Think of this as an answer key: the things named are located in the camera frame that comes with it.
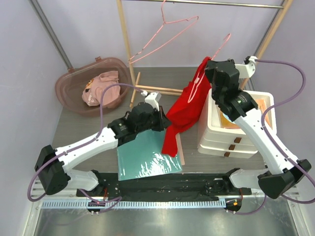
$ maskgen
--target laundry basket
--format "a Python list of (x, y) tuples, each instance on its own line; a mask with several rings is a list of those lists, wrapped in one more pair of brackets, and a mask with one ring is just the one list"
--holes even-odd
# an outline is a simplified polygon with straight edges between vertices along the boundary
[[(79, 69), (73, 69), (62, 75), (56, 82), (55, 91), (60, 103), (67, 109), (86, 117), (99, 116), (99, 106), (88, 106), (82, 99), (82, 92), (86, 84), (95, 76), (107, 71), (118, 71), (119, 83), (131, 84), (131, 77), (126, 65), (117, 58), (100, 57), (96, 62)], [(120, 96), (113, 102), (103, 106), (103, 113), (117, 108), (124, 100), (129, 87), (122, 86)]]

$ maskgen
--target gray wall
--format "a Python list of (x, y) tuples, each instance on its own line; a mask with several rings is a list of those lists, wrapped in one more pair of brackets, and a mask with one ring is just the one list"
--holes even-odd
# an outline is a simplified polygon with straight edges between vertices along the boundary
[[(241, 2), (279, 5), (281, 0)], [(77, 0), (75, 3), (73, 0), (39, 0), (39, 3), (74, 67), (91, 63), (98, 56), (117, 57), (127, 63), (115, 0)], [(161, 3), (123, 1), (123, 6), (131, 51), (135, 54), (162, 24)], [(169, 21), (195, 15), (200, 19), (183, 35), (136, 62), (135, 66), (197, 66), (205, 56), (215, 53), (228, 33), (232, 33), (232, 37), (217, 60), (234, 58), (242, 62), (246, 55), (255, 52), (276, 12), (273, 9), (167, 2), (164, 9)], [(166, 42), (186, 25), (187, 22), (166, 26), (146, 52)]]
[(27, 0), (0, 1), (0, 22), (0, 235), (20, 236), (34, 164), (62, 109), (54, 84), (67, 71)]
[[(278, 135), (299, 159), (307, 158), (313, 165), (315, 177), (315, 109), (314, 109), (314, 54), (315, 54), (315, 1), (294, 1), (284, 18), (264, 59), (285, 60), (300, 66), (306, 73), (304, 92), (292, 102), (276, 109)], [(255, 90), (268, 91), (275, 101), (293, 95), (301, 86), (301, 76), (287, 66), (260, 63), (253, 78)], [(298, 184), (302, 198), (315, 197), (314, 187), (304, 178)], [(302, 206), (311, 225), (315, 223), (315, 204)]]

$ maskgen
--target pink cloth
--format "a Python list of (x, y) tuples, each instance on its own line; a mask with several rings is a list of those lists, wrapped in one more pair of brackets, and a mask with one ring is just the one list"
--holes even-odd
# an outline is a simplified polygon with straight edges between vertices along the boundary
[[(98, 106), (105, 88), (118, 83), (118, 71), (109, 71), (91, 79), (86, 85), (82, 99), (91, 107)], [(103, 106), (116, 100), (120, 95), (120, 86), (111, 87), (104, 95)]]

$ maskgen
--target red cloth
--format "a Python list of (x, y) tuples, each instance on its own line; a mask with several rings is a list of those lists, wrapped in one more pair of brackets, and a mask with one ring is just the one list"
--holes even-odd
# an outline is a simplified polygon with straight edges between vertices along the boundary
[(211, 85), (204, 74), (207, 62), (206, 57), (198, 67), (192, 82), (183, 89), (183, 93), (166, 114), (172, 124), (167, 128), (162, 148), (163, 154), (174, 157), (177, 154), (176, 134), (191, 128), (198, 120), (206, 101)]

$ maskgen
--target clothes hanger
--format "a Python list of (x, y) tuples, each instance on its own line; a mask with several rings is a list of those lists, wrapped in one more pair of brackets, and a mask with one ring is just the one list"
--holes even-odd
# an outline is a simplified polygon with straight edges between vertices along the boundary
[[(219, 47), (219, 49), (216, 51), (216, 53), (212, 56), (211, 60), (213, 60), (213, 59), (217, 56), (217, 54), (219, 53), (219, 51), (220, 51), (220, 50), (225, 46), (225, 44), (228, 42), (228, 40), (230, 39), (230, 37), (231, 37), (231, 33), (229, 33), (229, 34), (223, 39), (223, 40), (224, 40), (223, 44), (221, 45), (221, 47)], [(195, 95), (196, 95), (196, 93), (197, 93), (197, 90), (198, 90), (198, 87), (199, 87), (199, 85), (201, 84), (201, 81), (203, 80), (204, 76), (205, 76), (205, 72), (204, 72), (204, 71), (202, 72), (202, 76), (201, 76), (201, 77), (199, 77), (199, 73), (198, 73), (197, 78), (196, 78), (195, 81), (193, 82), (193, 86), (192, 86), (192, 89), (191, 89), (191, 91), (190, 91), (190, 95), (189, 95), (189, 98), (188, 98), (187, 103), (190, 103), (190, 102), (193, 100), (193, 98), (195, 97)]]
[[(187, 19), (181, 19), (181, 20), (177, 20), (177, 21), (170, 21), (170, 22), (167, 22), (165, 20), (165, 16), (164, 16), (164, 11), (163, 11), (163, 7), (164, 7), (164, 3), (166, 2), (166, 0), (163, 1), (162, 5), (161, 5), (161, 12), (162, 12), (162, 19), (163, 19), (163, 24), (162, 26), (157, 30), (157, 32), (153, 35), (153, 37), (149, 40), (149, 42), (141, 49), (140, 52), (138, 52), (137, 54), (133, 55), (130, 59), (129, 59), (129, 64), (133, 64), (145, 57), (147, 57), (148, 55), (151, 55), (152, 53), (156, 52), (157, 50), (159, 50), (160, 48), (164, 47), (166, 44), (168, 44), (169, 42), (171, 42), (172, 40), (174, 40), (175, 38), (177, 38), (179, 35), (181, 35), (183, 32), (185, 32), (186, 30), (188, 30), (190, 27), (192, 27), (194, 24), (197, 23), (197, 21), (199, 20), (199, 16), (193, 16), (193, 17), (190, 17), (190, 18), (187, 18)], [(170, 25), (170, 24), (175, 24), (175, 23), (179, 23), (179, 22), (183, 22), (183, 21), (190, 21), (190, 20), (193, 20), (193, 19), (196, 19), (194, 22), (192, 22), (190, 25), (188, 25), (186, 28), (184, 28), (181, 32), (179, 32), (177, 35), (175, 35), (174, 37), (172, 37), (170, 40), (168, 40), (166, 43), (162, 44), (161, 46), (159, 46), (158, 48), (154, 49), (153, 51), (147, 53), (146, 55), (136, 59), (136, 60), (133, 60), (135, 56), (141, 54), (143, 52), (143, 50), (145, 50), (145, 48), (153, 41), (153, 39), (158, 35), (158, 33), (160, 33), (160, 31), (162, 30), (162, 28), (165, 26), (165, 25)]]

